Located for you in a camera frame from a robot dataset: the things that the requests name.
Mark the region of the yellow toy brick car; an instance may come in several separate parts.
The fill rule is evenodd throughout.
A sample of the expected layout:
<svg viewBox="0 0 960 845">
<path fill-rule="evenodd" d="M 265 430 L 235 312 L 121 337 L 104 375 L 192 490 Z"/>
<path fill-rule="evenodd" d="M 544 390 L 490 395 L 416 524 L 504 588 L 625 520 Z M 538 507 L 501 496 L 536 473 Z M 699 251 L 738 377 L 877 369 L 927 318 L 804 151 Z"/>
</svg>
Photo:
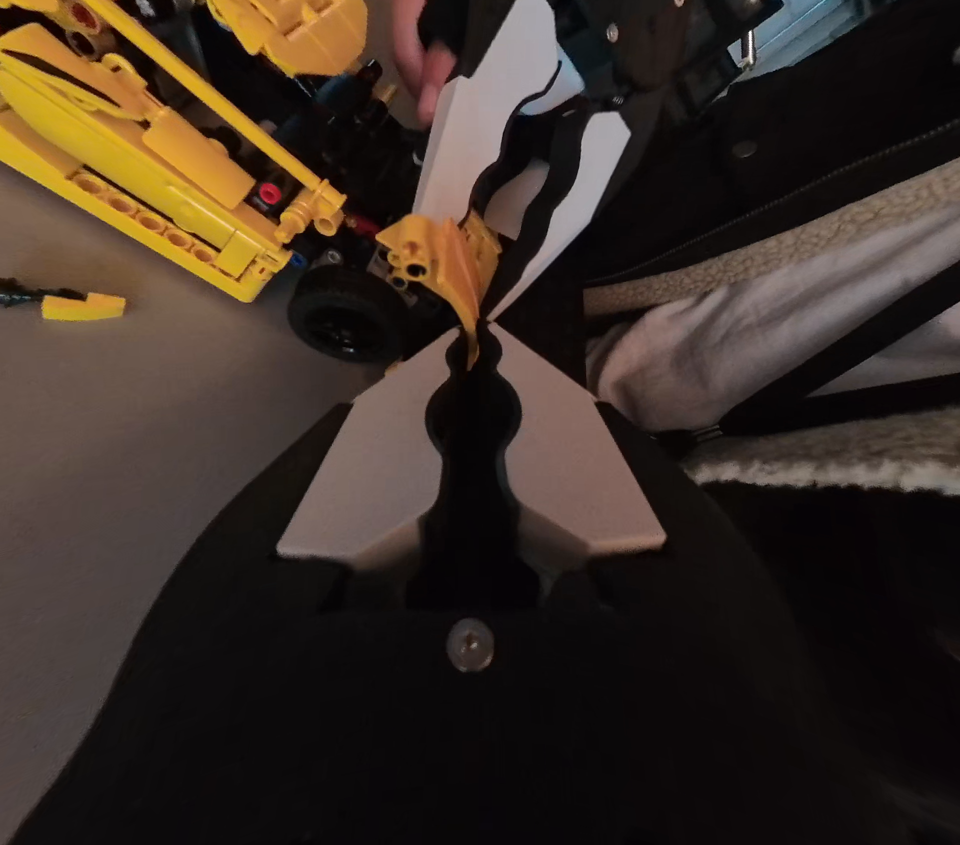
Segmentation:
<svg viewBox="0 0 960 845">
<path fill-rule="evenodd" d="M 2 163 L 240 302 L 301 270 L 294 334 L 392 365 L 443 311 L 377 240 L 426 137 L 367 26 L 364 0 L 2 0 Z"/>
</svg>

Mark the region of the black fleece-lined jacket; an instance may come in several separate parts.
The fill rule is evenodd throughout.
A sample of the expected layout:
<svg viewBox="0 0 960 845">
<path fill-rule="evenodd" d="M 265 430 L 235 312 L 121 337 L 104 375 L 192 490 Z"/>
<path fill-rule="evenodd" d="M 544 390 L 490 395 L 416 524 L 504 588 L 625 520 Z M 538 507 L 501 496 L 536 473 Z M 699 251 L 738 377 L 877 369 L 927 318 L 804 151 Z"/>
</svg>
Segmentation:
<svg viewBox="0 0 960 845">
<path fill-rule="evenodd" d="M 591 352 L 669 303 L 958 226 L 958 15 L 894 0 L 658 139 L 584 237 Z M 958 259 L 710 426 L 647 432 L 784 592 L 891 832 L 958 843 Z"/>
</svg>

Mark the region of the white striped shirt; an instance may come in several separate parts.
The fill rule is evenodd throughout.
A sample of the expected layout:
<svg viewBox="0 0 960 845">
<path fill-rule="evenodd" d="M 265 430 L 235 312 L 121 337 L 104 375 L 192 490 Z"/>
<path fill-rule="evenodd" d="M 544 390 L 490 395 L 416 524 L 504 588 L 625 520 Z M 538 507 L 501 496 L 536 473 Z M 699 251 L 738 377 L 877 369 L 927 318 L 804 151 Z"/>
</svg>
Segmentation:
<svg viewBox="0 0 960 845">
<path fill-rule="evenodd" d="M 589 388 L 646 431 L 707 428 L 957 260 L 957 225 L 889 229 L 669 302 L 600 341 Z"/>
</svg>

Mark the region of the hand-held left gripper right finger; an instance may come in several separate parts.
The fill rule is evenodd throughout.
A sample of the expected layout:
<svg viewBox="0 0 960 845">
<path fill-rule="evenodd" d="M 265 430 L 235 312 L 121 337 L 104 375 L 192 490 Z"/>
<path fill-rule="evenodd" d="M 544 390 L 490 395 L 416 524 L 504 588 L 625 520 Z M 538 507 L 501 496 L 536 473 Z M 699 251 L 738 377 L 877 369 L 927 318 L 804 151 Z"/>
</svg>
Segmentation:
<svg viewBox="0 0 960 845">
<path fill-rule="evenodd" d="M 510 564 L 541 586 L 666 532 L 595 397 L 497 323 L 477 332 L 474 468 Z"/>
</svg>

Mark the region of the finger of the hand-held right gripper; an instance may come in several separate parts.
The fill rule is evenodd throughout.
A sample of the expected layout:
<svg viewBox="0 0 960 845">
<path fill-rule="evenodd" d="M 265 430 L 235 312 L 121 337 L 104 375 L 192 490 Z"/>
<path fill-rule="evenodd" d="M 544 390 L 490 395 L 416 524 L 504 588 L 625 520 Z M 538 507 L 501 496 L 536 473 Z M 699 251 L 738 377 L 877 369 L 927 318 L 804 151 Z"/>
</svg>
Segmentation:
<svg viewBox="0 0 960 845">
<path fill-rule="evenodd" d="M 578 98 L 559 116 L 545 163 L 532 160 L 490 198 L 486 225 L 510 240 L 481 318 L 495 321 L 589 225 L 631 132 L 617 110 Z"/>
<path fill-rule="evenodd" d="M 438 95 L 414 197 L 414 214 L 430 220 L 466 218 L 518 116 L 546 114 L 584 91 L 558 43 L 550 0 L 468 1 L 459 61 Z"/>
</svg>

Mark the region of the yellow curved brick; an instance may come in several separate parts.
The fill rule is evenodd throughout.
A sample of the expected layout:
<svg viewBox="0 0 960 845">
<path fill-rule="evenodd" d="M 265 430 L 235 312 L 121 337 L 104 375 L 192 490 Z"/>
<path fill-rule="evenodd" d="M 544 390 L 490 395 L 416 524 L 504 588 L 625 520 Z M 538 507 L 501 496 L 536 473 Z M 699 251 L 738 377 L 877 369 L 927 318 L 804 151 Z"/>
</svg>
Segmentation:
<svg viewBox="0 0 960 845">
<path fill-rule="evenodd" d="M 126 305 L 123 297 L 100 293 L 88 293 L 81 298 L 51 295 L 43 297 L 40 310 L 47 321 L 96 322 L 122 317 Z"/>
</svg>

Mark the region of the black axle pin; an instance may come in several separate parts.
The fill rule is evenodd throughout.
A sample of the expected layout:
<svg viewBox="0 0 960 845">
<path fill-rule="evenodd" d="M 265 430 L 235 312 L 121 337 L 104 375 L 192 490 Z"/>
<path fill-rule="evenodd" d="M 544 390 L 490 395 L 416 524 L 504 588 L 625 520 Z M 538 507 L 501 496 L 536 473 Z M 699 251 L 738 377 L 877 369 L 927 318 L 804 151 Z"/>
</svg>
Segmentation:
<svg viewBox="0 0 960 845">
<path fill-rule="evenodd" d="M 1 278 L 1 308 L 3 309 L 41 304 L 48 298 L 84 302 L 88 299 L 88 295 L 69 288 L 29 288 L 14 277 Z"/>
</svg>

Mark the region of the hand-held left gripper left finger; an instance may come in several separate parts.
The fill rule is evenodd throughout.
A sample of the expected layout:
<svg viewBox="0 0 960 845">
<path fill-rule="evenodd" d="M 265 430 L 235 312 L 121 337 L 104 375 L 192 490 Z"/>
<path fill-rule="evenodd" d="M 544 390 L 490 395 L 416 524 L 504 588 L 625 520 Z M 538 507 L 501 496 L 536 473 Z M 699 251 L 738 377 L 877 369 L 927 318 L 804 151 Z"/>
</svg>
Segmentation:
<svg viewBox="0 0 960 845">
<path fill-rule="evenodd" d="M 426 411 L 451 377 L 447 355 L 461 336 L 449 329 L 354 398 L 277 542 L 278 557 L 368 574 L 412 568 L 443 467 Z"/>
</svg>

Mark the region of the yellow headlight panel piece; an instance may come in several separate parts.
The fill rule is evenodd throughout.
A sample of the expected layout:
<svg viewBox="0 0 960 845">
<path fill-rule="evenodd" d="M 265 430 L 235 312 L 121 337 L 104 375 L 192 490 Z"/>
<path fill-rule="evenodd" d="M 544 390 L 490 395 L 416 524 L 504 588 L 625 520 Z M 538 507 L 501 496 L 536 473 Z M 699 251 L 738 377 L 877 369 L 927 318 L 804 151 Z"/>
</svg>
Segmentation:
<svg viewBox="0 0 960 845">
<path fill-rule="evenodd" d="M 466 368 L 479 354 L 477 325 L 481 305 L 498 270 L 498 234 L 469 210 L 461 224 L 409 214 L 378 232 L 391 275 L 404 284 L 421 285 L 446 302 L 466 336 Z"/>
</svg>

